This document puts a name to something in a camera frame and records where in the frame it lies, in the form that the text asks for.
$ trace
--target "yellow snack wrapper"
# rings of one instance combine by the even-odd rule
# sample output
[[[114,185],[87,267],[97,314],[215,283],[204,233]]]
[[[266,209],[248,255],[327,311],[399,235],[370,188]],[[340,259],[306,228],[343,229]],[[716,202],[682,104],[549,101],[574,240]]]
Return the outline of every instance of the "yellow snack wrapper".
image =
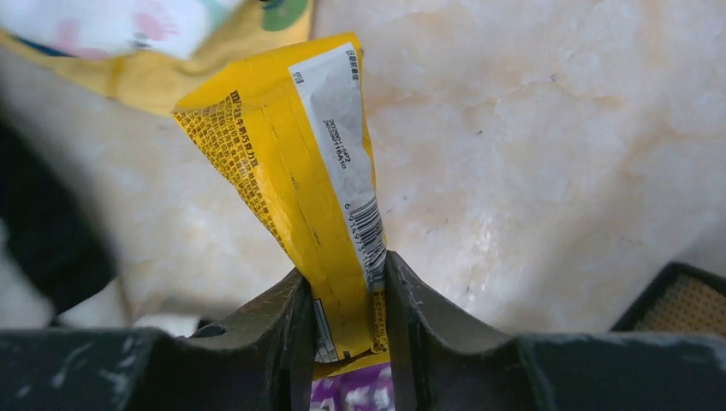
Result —
[[[384,230],[352,33],[231,63],[174,116],[312,287],[315,377],[388,360]]]

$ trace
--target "purple wrapper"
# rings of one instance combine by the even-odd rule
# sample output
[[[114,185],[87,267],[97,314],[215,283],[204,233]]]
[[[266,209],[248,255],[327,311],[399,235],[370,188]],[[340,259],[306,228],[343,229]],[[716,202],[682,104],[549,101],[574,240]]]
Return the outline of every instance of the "purple wrapper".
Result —
[[[312,383],[311,411],[393,411],[390,365],[369,366]]]

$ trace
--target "white marble surface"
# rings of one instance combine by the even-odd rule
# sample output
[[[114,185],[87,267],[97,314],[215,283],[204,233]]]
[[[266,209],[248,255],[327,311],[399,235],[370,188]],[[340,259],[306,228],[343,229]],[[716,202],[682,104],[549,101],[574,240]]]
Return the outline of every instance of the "white marble surface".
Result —
[[[322,0],[315,35],[364,45],[390,248],[497,327],[601,331],[672,259],[726,273],[724,29],[718,0]],[[125,321],[225,313],[290,268],[171,120],[0,59],[4,109],[110,237]]]

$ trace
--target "brown textured panel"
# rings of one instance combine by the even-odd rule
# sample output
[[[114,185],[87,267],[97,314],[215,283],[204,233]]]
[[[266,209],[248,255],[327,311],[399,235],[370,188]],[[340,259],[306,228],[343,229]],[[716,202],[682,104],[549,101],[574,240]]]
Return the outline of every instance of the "brown textured panel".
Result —
[[[696,278],[680,275],[633,331],[698,332],[726,337],[726,296]]]

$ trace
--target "yellow paper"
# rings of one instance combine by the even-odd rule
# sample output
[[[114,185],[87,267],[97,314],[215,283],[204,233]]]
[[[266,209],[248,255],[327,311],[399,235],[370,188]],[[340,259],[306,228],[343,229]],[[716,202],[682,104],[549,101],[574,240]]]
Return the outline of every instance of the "yellow paper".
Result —
[[[2,31],[0,44],[93,92],[168,116],[180,98],[228,62],[309,39],[312,3],[286,0],[271,8],[245,2],[187,61],[152,51],[95,61],[49,57]]]

